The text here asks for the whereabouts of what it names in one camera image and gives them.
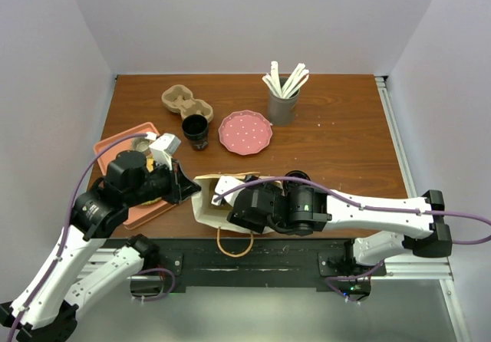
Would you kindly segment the beige paper takeout bag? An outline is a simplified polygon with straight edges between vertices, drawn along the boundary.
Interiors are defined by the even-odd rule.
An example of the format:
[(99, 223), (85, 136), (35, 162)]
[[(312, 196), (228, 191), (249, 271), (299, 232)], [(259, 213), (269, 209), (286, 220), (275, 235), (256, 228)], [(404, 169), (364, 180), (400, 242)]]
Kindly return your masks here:
[[(236, 174), (213, 173), (196, 176), (193, 179), (200, 187), (200, 191), (193, 194), (191, 198), (194, 219), (196, 222), (216, 230), (217, 247), (225, 256), (230, 258), (241, 258), (250, 253), (254, 244), (255, 233), (252, 230), (234, 225), (227, 220), (239, 191), (228, 194), (224, 199), (217, 198), (224, 192), (244, 183), (247, 176), (259, 177), (259, 174), (257, 172)], [(247, 248), (240, 253), (226, 251), (221, 243), (221, 234), (223, 231), (249, 235), (250, 239)]]

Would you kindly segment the stack of black cups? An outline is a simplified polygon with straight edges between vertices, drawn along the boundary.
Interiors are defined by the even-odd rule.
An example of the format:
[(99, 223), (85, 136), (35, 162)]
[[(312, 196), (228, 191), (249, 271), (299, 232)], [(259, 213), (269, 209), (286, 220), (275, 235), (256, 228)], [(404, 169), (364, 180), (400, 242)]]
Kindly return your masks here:
[(203, 115), (193, 114), (186, 117), (182, 122), (182, 130), (194, 150), (201, 151), (207, 148), (209, 123)]

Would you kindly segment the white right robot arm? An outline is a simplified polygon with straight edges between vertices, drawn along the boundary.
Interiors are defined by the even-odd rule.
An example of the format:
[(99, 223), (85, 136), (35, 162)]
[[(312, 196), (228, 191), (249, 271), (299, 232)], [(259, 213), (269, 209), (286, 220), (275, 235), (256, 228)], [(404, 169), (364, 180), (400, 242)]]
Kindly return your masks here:
[(422, 197), (383, 199), (324, 192), (300, 185), (282, 192), (270, 185), (239, 189), (223, 198), (232, 206), (227, 220), (262, 233), (306, 236), (332, 229), (369, 229), (375, 233), (356, 238), (341, 259), (343, 269), (359, 275), (386, 258), (411, 252), (420, 258), (445, 258), (453, 244), (450, 227), (434, 208), (444, 207), (439, 192)]

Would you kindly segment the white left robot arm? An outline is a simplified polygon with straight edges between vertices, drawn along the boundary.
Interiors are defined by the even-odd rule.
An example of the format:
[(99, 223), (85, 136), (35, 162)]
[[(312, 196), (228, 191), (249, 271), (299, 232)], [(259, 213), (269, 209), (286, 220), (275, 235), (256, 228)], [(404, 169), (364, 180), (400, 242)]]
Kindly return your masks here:
[(148, 170), (142, 153), (118, 153), (105, 176), (74, 199), (60, 238), (30, 285), (1, 305), (1, 324), (10, 329), (8, 340), (66, 341), (82, 314), (117, 284), (131, 275), (158, 272), (159, 247), (146, 236), (135, 235), (107, 264), (78, 277), (127, 220), (130, 208), (155, 199), (180, 204), (199, 191), (171, 157)]

